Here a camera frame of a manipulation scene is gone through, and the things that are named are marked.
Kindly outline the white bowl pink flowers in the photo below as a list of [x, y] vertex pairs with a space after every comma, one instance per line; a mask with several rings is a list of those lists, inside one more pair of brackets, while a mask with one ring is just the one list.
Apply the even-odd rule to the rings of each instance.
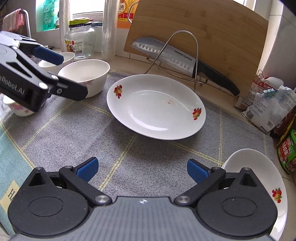
[[11, 98], [9, 98], [6, 95], [3, 97], [3, 102], [4, 102], [4, 104], [8, 105], [9, 108], [12, 110], [12, 112], [17, 116], [26, 117], [26, 116], [30, 116], [30, 115], [34, 114], [33, 111], [18, 104], [17, 102], [15, 102], [14, 100], [12, 100]]

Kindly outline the plain white bowl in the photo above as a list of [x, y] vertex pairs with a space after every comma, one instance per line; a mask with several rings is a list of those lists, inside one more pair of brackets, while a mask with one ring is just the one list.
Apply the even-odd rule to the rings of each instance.
[[63, 67], [58, 75], [87, 87], [86, 98], [97, 95], [104, 89], [110, 65], [98, 59], [86, 59]]

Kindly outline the white plate with fruit print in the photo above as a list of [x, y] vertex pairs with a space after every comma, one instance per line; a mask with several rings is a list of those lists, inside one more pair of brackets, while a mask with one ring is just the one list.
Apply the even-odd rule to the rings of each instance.
[[107, 92], [112, 115], [130, 130], [158, 140], [181, 140], [204, 125], [206, 110], [189, 87], [168, 77], [139, 74], [122, 78]]

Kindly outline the glass jar with label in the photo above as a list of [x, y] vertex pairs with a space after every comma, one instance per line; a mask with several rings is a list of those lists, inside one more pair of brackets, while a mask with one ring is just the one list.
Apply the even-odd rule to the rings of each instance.
[[68, 52], [75, 54], [76, 60], [88, 59], [94, 50], [96, 33], [90, 18], [79, 18], [69, 22], [69, 31], [64, 36]]

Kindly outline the white plastic roll left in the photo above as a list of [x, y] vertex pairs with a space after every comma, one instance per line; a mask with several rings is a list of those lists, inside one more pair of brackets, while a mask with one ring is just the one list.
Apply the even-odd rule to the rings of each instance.
[[65, 34], [69, 29], [70, 21], [70, 2], [69, 0], [60, 0], [59, 6], [59, 33], [60, 33], [60, 44], [61, 52], [67, 52], [65, 43]]

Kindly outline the grey checked cloth mat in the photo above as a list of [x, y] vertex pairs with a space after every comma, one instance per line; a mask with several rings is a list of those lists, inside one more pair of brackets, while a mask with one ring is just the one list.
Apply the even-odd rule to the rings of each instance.
[[58, 171], [96, 157], [99, 170], [90, 184], [112, 198], [170, 196], [195, 185], [187, 161], [221, 166], [234, 152], [254, 149], [274, 159], [271, 137], [250, 124], [204, 102], [206, 120], [195, 135], [163, 141], [139, 135], [110, 113], [106, 94], [124, 75], [113, 72], [104, 90], [81, 102], [52, 96], [26, 117], [1, 104], [1, 224], [9, 235], [10, 202], [35, 167]]

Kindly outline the pink towel on rack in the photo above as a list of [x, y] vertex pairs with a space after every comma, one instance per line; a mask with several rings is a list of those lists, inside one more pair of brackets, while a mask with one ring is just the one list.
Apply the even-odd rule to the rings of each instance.
[[24, 25], [25, 21], [21, 9], [17, 9], [4, 17], [1, 29], [7, 32], [14, 32]]

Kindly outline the white plate at mat edge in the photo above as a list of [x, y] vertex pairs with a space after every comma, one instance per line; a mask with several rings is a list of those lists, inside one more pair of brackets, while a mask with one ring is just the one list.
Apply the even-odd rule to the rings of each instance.
[[270, 233], [274, 240], [280, 240], [287, 221], [287, 192], [282, 176], [274, 163], [254, 149], [234, 152], [223, 164], [227, 172], [239, 172], [243, 167], [251, 168], [265, 187], [277, 207], [277, 219]]

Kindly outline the clear plastic wrap roll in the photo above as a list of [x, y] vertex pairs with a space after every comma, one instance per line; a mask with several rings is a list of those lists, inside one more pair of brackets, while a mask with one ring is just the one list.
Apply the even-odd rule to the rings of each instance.
[[115, 58], [119, 0], [106, 0], [102, 25], [102, 60], [111, 62]]

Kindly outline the green lidded seasoning tub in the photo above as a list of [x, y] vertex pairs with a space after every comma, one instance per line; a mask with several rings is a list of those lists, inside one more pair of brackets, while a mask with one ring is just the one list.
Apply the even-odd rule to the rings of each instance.
[[292, 129], [288, 137], [279, 145], [277, 155], [282, 168], [288, 173], [295, 172], [295, 130]]

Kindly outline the orange yellow package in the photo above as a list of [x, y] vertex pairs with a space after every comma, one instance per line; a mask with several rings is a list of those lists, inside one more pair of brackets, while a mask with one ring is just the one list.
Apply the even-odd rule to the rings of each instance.
[[137, 10], [139, 1], [120, 0], [118, 8], [117, 27], [120, 29], [129, 29]]

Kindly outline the white plastic food bag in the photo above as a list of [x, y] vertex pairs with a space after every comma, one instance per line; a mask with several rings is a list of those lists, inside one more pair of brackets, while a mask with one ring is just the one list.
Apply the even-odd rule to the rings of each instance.
[[281, 85], [255, 95], [242, 115], [265, 134], [270, 133], [295, 107], [295, 91]]

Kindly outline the red white clipped bag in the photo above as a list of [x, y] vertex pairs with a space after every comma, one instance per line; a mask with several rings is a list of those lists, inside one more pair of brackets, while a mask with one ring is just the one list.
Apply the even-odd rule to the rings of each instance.
[[257, 93], [262, 94], [267, 89], [278, 89], [283, 85], [283, 81], [276, 77], [264, 76], [261, 69], [258, 70], [253, 80], [248, 95], [245, 98], [239, 97], [234, 105], [236, 108], [245, 111], [249, 106], [253, 105]]

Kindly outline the bamboo cutting board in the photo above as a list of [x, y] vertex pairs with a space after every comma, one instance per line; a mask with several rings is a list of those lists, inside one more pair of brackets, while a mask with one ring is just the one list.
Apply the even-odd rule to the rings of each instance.
[[262, 56], [268, 21], [235, 1], [140, 1], [124, 51], [153, 37], [228, 77], [246, 97]]

